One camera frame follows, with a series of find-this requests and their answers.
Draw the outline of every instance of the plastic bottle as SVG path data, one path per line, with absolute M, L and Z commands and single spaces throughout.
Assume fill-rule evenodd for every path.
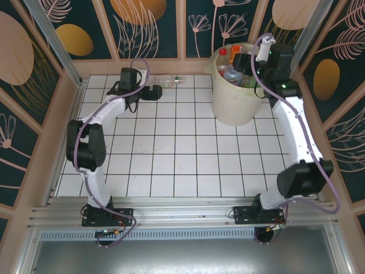
M 226 65 L 226 62 L 225 62 L 226 55 L 227 55 L 227 49 L 220 49 L 219 50 L 219 57 L 217 58 L 216 66 L 217 66 L 217 71 L 219 72 L 219 74 L 222 77 L 224 76 L 224 72 L 227 69 L 227 65 Z
M 158 84 L 161 87 L 173 87 L 181 82 L 183 82 L 183 80 L 175 75 L 156 75 L 155 77 L 155 84 Z
M 243 76 L 243 73 L 238 72 L 234 69 L 228 69 L 224 72 L 224 79 L 226 79 L 229 83 L 235 86 L 239 86 L 241 84 Z

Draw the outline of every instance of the metal grate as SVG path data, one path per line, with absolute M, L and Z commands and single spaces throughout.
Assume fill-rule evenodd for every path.
M 138 229 L 125 240 L 198 240 L 253 238 L 254 228 Z M 94 231 L 43 231 L 40 241 L 95 241 Z M 118 239 L 124 234 L 100 240 Z

